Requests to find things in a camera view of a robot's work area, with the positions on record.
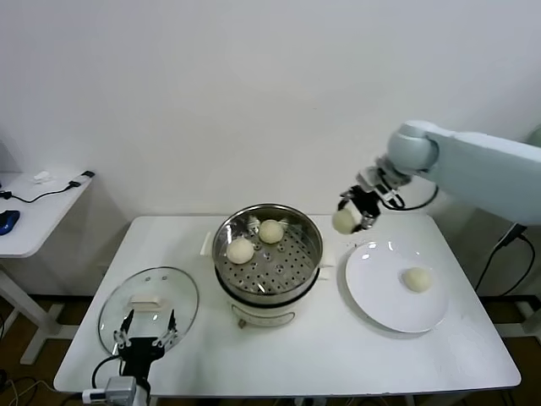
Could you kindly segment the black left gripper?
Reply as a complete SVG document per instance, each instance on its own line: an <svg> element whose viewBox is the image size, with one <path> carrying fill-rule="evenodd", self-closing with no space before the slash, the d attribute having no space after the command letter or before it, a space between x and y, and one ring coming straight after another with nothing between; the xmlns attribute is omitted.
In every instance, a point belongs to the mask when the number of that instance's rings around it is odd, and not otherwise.
<svg viewBox="0 0 541 406"><path fill-rule="evenodd" d="M131 310L123 319L120 327L113 332L118 346L118 355L123 361L122 376L148 376L154 361L161 359L165 350L171 347L178 338L177 322L174 310L171 310L166 331L158 338L134 337L128 339L128 331L134 318Z"/></svg>

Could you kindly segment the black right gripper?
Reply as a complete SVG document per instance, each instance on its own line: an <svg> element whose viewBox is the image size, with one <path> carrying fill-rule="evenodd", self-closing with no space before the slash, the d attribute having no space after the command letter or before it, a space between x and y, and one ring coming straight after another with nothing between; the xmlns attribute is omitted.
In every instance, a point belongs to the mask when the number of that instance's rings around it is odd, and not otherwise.
<svg viewBox="0 0 541 406"><path fill-rule="evenodd" d="M380 216L380 197L376 192L366 192L360 186L355 185L340 194L341 199L337 205L338 210L343 210L352 202L359 213L361 219L357 225L357 231L369 230Z"/></svg>

